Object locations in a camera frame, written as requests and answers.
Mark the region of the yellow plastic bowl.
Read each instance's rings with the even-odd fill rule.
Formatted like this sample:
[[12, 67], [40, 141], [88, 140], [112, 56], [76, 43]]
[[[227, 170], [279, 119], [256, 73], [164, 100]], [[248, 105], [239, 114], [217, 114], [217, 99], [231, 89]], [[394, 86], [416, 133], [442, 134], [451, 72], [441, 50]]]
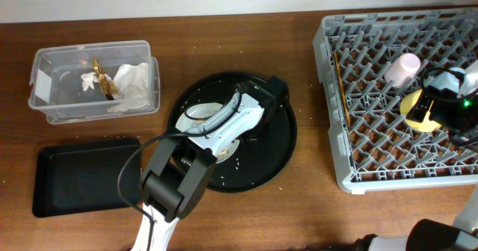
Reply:
[[[408, 112], [410, 112], [412, 107], [418, 101], [418, 98], [421, 92], [422, 90], [416, 90], [415, 92], [410, 93], [409, 95], [405, 96], [402, 99], [402, 102], [400, 103], [400, 113], [403, 116], [406, 116]], [[430, 120], [429, 116], [430, 116], [430, 111], [427, 111], [422, 123], [416, 122], [414, 120], [408, 120], [408, 119], [405, 119], [405, 122], [408, 126], [410, 126], [415, 131], [432, 132], [432, 131], [440, 129], [441, 124], [437, 123], [434, 120]]]

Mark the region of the pink plastic cup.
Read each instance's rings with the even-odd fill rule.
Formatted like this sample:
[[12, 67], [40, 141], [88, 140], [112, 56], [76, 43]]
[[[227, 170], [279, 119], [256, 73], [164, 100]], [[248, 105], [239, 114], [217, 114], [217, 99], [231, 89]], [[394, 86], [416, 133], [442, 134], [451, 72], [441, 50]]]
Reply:
[[391, 64], [384, 79], [387, 83], [392, 81], [392, 87], [402, 87], [417, 74], [420, 66], [421, 60], [417, 55], [404, 53]]

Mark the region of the wooden chopstick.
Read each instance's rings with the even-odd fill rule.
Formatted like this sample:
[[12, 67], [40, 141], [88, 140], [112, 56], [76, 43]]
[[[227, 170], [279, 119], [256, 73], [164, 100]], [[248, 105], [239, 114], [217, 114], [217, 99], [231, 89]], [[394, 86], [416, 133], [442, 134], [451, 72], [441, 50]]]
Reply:
[[338, 75], [338, 84], [339, 84], [339, 87], [340, 87], [341, 100], [342, 100], [342, 104], [343, 104], [343, 107], [344, 107], [345, 120], [347, 121], [347, 126], [350, 127], [350, 124], [351, 124], [350, 114], [349, 114], [349, 111], [348, 111], [347, 100], [346, 100], [346, 96], [345, 96], [345, 92], [344, 92], [344, 86], [343, 86], [343, 82], [342, 82], [342, 79], [341, 79], [340, 75]]
[[343, 82], [342, 82], [342, 78], [341, 78], [341, 68], [340, 68], [340, 64], [339, 64], [339, 60], [338, 60], [338, 55], [337, 55], [336, 52], [333, 52], [333, 58], [334, 58], [335, 68], [336, 68], [337, 77], [338, 77], [338, 84], [339, 84], [341, 92], [343, 93], [344, 92], [344, 87], [343, 87]]

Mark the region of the peanut shells and rice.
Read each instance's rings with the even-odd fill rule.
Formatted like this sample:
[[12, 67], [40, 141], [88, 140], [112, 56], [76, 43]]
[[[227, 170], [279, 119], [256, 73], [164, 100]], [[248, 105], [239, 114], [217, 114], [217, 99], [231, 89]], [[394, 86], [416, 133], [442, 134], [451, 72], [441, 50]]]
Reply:
[[225, 150], [223, 150], [222, 152], [220, 152], [217, 157], [218, 157], [219, 159], [221, 159], [221, 158], [227, 158], [228, 155], [229, 155], [229, 150], [228, 150], [228, 149], [225, 149]]

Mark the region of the grey plate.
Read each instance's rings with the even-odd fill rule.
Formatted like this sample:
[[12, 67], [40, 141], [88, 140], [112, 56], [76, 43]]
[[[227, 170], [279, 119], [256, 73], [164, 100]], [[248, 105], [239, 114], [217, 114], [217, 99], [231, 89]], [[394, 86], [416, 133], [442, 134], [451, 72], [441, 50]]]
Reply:
[[[186, 117], [186, 115], [182, 113], [176, 120], [175, 127], [179, 131], [186, 131], [187, 129], [202, 123], [202, 120], [194, 120], [194, 118], [208, 118], [218, 112], [222, 106], [223, 105], [218, 102], [199, 103], [197, 105], [193, 105], [186, 110], [186, 113], [190, 118]], [[218, 159], [217, 163], [219, 164], [229, 159], [238, 149], [239, 144], [240, 141], [238, 139], [229, 143], [225, 148], [229, 150], [228, 157]]]

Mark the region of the white napkin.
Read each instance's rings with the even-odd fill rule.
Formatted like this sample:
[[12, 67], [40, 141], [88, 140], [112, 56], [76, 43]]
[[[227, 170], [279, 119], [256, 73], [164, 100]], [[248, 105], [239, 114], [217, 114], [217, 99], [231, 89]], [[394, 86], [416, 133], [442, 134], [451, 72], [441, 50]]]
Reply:
[[121, 103], [107, 109], [108, 113], [126, 112], [150, 105], [148, 63], [121, 65], [113, 82], [119, 91], [117, 98]]

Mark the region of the blue plastic cup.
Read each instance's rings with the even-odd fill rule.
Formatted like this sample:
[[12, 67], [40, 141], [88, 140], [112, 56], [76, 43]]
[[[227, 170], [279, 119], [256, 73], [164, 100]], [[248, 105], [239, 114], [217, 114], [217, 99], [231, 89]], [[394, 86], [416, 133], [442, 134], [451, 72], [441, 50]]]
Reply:
[[460, 80], [450, 72], [437, 71], [429, 86], [443, 97], [456, 98], [460, 88]]

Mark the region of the gold snack wrapper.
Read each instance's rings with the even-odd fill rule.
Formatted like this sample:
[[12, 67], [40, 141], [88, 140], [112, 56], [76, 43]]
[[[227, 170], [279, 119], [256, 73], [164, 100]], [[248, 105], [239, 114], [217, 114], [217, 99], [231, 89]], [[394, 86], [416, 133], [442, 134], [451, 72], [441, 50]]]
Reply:
[[93, 69], [98, 78], [102, 92], [108, 100], [115, 100], [119, 96], [119, 91], [112, 79], [108, 78], [108, 74], [105, 73], [97, 61], [96, 58], [93, 58]]

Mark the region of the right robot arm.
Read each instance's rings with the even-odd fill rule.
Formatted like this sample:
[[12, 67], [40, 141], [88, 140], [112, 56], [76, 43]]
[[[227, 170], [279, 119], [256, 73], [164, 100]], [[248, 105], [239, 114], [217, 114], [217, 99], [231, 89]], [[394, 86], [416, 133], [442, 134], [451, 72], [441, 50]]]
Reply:
[[[410, 124], [437, 123], [448, 130], [449, 142], [477, 151], [477, 62], [468, 68], [431, 68], [419, 79], [418, 94], [400, 106]], [[476, 250], [477, 191], [449, 226], [434, 220], [418, 221], [409, 235], [384, 238], [371, 234], [359, 238], [351, 250]]]

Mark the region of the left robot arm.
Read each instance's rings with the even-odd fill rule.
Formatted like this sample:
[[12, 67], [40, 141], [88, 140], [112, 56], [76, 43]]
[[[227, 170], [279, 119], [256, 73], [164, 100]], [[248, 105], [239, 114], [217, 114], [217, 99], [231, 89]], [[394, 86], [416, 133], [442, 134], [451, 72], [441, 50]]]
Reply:
[[283, 171], [297, 140], [289, 89], [280, 78], [222, 72], [191, 85], [139, 179], [142, 223], [135, 250], [165, 250], [178, 221], [207, 189], [239, 193]]

